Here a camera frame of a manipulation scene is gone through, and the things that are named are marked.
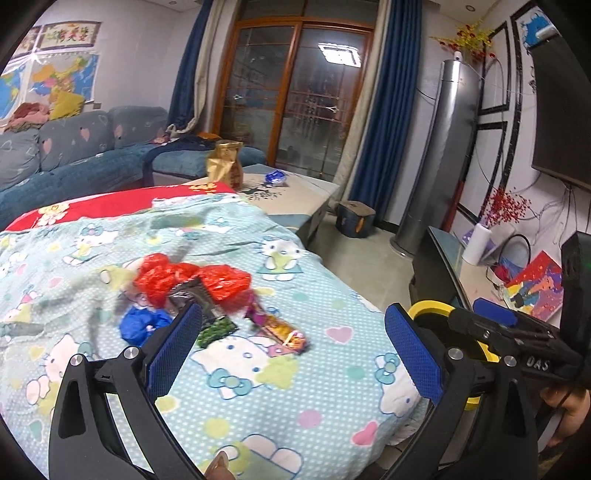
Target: human hand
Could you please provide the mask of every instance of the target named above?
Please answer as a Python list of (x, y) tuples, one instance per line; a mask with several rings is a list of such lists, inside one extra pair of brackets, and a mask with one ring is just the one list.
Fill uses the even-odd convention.
[[(556, 408), (564, 396), (568, 394), (568, 387), (547, 387), (540, 392), (540, 397), (550, 406)], [(548, 447), (553, 447), (565, 438), (573, 435), (583, 424), (587, 412), (589, 412), (589, 391), (576, 388), (564, 401), (565, 409), (560, 425), (554, 432), (554, 436), (548, 442)]]
[(207, 467), (205, 478), (207, 480), (235, 480), (228, 466), (229, 461), (226, 452), (218, 453)]

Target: embroidery picture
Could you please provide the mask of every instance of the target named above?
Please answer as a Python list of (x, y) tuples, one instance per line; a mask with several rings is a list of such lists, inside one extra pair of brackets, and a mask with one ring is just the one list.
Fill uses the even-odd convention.
[(100, 22), (60, 22), (43, 26), (38, 50), (94, 47)]
[(25, 35), (25, 38), (23, 38), (19, 43), (17, 49), (14, 51), (14, 54), (12, 54), (11, 60), (29, 55), (35, 47), (35, 42), (37, 41), (37, 36), (39, 35), (40, 31), (41, 26), (30, 29), (29, 33)]

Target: glass door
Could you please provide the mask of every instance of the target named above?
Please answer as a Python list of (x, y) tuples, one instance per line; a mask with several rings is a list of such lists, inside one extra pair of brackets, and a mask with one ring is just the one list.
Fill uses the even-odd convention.
[(361, 85), (367, 35), (304, 27), (283, 112), (276, 166), (331, 181)]
[(217, 132), (262, 150), (270, 165), (331, 181), (371, 31), (306, 21), (244, 22), (236, 28), (222, 80)]
[(292, 25), (244, 28), (223, 102), (219, 134), (268, 152)]

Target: world map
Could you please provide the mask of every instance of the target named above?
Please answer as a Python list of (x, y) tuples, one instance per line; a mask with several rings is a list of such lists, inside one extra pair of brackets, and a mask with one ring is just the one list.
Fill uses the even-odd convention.
[(25, 65), (21, 65), (0, 76), (0, 119), (8, 117), (16, 106), (24, 71)]

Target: floor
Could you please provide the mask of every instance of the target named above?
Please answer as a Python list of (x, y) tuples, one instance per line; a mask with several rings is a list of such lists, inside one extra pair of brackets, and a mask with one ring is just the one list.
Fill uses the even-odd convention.
[(335, 227), (336, 217), (327, 214), (309, 250), (324, 260), (324, 266), (384, 311), (399, 302), (410, 307), (408, 282), (413, 265), (394, 252), (389, 240), (392, 233), (374, 229), (368, 238), (349, 238)]

